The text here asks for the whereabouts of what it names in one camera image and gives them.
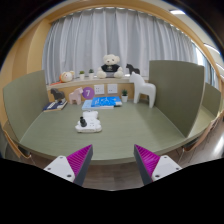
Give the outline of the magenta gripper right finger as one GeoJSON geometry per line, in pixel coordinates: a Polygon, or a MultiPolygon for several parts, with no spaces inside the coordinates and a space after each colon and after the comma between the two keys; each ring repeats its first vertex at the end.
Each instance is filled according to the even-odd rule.
{"type": "Polygon", "coordinates": [[[181,170],[168,155],[158,156],[137,144],[134,145],[134,156],[144,185],[181,170]]]}

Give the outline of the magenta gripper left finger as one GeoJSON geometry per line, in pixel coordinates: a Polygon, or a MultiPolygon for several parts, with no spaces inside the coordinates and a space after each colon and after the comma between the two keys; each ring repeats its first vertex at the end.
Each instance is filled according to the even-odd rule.
{"type": "Polygon", "coordinates": [[[44,170],[82,186],[92,156],[93,146],[88,145],[69,156],[58,156],[44,170]]]}

